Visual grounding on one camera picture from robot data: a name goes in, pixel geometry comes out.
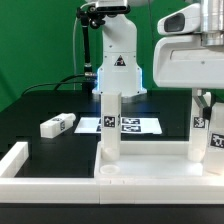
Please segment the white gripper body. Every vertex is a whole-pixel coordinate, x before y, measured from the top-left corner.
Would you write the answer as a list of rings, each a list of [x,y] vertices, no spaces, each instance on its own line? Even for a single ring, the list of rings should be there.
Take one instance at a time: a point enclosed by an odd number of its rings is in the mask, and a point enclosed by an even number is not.
[[[203,47],[200,35],[164,37],[154,50],[159,87],[224,89],[224,46]]]

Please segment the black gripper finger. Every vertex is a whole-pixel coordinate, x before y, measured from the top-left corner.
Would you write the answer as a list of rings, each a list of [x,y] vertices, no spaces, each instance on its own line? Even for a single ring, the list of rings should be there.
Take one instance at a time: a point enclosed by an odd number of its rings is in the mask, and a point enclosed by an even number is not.
[[[211,116],[211,94],[205,90],[194,88],[193,99],[198,106],[199,116],[209,120]]]

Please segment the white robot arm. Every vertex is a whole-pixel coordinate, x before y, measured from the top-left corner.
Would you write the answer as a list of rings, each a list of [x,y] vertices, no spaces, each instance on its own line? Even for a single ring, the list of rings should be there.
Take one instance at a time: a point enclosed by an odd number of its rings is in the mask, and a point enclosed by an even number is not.
[[[103,28],[103,64],[95,92],[117,90],[125,97],[143,93],[136,63],[137,29],[125,14],[150,0],[86,1],[90,24]],[[224,89],[224,0],[193,3],[160,19],[157,30],[163,38],[154,50],[154,82],[190,88],[199,115],[210,118],[215,105],[205,101],[203,91]]]

